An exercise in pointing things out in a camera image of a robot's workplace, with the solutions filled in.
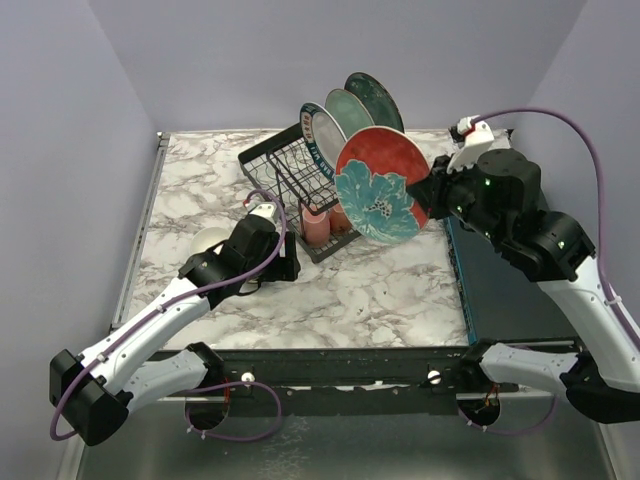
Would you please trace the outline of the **white plate lettered rim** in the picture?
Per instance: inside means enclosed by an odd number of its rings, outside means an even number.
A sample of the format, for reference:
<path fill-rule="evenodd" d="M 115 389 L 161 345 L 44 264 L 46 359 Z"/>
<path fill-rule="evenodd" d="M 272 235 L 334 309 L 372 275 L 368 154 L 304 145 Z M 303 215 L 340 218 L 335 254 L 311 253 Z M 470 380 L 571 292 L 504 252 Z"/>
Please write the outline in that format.
<path fill-rule="evenodd" d="M 332 181 L 338 157 L 347 141 L 343 130 L 324 107 L 314 102 L 301 106 L 299 123 L 314 164 Z"/>

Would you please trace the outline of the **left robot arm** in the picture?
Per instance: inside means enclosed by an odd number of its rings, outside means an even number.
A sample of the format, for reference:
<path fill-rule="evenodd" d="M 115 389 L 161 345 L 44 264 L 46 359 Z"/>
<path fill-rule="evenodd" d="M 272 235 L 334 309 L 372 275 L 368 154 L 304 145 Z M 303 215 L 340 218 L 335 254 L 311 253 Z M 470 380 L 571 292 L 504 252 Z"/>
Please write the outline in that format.
<path fill-rule="evenodd" d="M 259 283 L 297 279 L 293 232 L 249 214 L 229 239 L 189 257 L 161 294 L 123 327 L 79 354 L 64 349 L 49 364 L 49 400 L 86 445 L 111 437 L 130 414 L 183 392 L 229 391 L 223 359 L 202 342 L 162 361 L 153 355 L 190 323 Z"/>

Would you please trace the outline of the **pink printed coffee mug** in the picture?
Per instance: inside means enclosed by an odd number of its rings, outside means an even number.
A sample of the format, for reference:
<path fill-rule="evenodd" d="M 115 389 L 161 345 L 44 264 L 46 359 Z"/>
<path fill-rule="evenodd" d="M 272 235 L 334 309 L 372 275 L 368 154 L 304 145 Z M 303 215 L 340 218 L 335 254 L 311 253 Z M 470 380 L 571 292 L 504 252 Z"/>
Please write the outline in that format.
<path fill-rule="evenodd" d="M 329 213 L 331 233 L 338 236 L 350 232 L 352 226 L 340 203 L 334 205 Z"/>

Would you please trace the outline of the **plain pink mug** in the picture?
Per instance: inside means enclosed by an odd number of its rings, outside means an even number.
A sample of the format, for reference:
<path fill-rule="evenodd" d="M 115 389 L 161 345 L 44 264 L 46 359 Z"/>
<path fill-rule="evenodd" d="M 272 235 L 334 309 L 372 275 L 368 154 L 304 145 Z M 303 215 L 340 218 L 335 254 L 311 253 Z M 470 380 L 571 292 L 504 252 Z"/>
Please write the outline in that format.
<path fill-rule="evenodd" d="M 329 215 L 313 208 L 302 207 L 302 232 L 305 242 L 310 247 L 324 246 L 331 234 Z"/>

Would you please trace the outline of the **light blue floral plate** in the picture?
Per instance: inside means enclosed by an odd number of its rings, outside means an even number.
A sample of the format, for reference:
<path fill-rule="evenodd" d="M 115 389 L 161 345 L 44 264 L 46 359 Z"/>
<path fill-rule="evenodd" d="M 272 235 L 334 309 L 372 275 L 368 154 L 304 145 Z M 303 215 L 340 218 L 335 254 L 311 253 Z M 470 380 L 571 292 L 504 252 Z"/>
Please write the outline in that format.
<path fill-rule="evenodd" d="M 333 116 L 347 138 L 361 129 L 374 125 L 374 121 L 363 103 L 344 89 L 330 91 L 324 108 Z"/>

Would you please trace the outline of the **blue ceramic plate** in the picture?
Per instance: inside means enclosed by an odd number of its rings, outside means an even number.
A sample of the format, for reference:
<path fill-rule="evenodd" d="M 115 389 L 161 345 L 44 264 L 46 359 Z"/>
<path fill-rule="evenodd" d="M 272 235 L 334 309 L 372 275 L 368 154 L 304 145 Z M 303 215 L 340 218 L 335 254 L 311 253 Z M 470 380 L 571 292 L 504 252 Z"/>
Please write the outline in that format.
<path fill-rule="evenodd" d="M 375 125 L 405 132 L 396 102 L 388 90 L 373 76 L 364 72 L 354 72 L 347 77 L 344 88 L 362 102 Z"/>

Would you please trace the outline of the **red plate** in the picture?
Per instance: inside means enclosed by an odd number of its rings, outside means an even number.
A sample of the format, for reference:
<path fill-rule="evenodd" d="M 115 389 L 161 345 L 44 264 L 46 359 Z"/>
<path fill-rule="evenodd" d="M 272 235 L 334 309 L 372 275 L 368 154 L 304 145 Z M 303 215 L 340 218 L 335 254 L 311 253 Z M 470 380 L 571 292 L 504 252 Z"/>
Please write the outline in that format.
<path fill-rule="evenodd" d="M 407 187 L 425 179 L 428 162 L 407 135 L 386 126 L 366 127 L 342 148 L 334 185 L 347 219 L 366 238 L 394 245 L 417 236 L 429 217 Z"/>

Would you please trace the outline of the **black wire dish rack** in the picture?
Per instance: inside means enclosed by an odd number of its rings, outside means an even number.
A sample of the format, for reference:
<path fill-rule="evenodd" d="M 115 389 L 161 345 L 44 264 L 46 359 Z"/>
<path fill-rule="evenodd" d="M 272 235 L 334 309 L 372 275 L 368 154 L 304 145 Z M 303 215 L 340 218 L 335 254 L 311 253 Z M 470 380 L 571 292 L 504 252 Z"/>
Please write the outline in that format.
<path fill-rule="evenodd" d="M 338 204 L 334 186 L 321 173 L 306 147 L 301 127 L 294 124 L 238 154 L 240 168 L 251 184 L 278 197 L 284 206 L 288 228 L 311 261 L 320 263 L 357 239 L 351 229 L 329 235 L 328 242 L 311 247 L 303 236 L 303 210 L 320 213 Z"/>

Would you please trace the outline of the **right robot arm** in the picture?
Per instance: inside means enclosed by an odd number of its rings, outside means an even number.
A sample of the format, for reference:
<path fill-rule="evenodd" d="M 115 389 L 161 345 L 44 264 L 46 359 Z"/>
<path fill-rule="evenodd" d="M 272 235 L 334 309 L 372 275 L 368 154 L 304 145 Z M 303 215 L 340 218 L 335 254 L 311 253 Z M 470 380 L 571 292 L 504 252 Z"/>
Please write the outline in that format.
<path fill-rule="evenodd" d="M 437 158 L 430 173 L 406 191 L 431 219 L 457 218 L 536 284 L 560 308 L 586 349 L 545 353 L 480 340 L 461 358 L 458 376 L 467 389 L 519 384 L 567 401 L 601 424 L 639 418 L 639 348 L 636 328 L 615 324 L 621 301 L 605 295 L 596 248 L 568 214 L 539 207 L 541 170 L 514 149 L 483 153 L 477 163 L 448 172 Z"/>

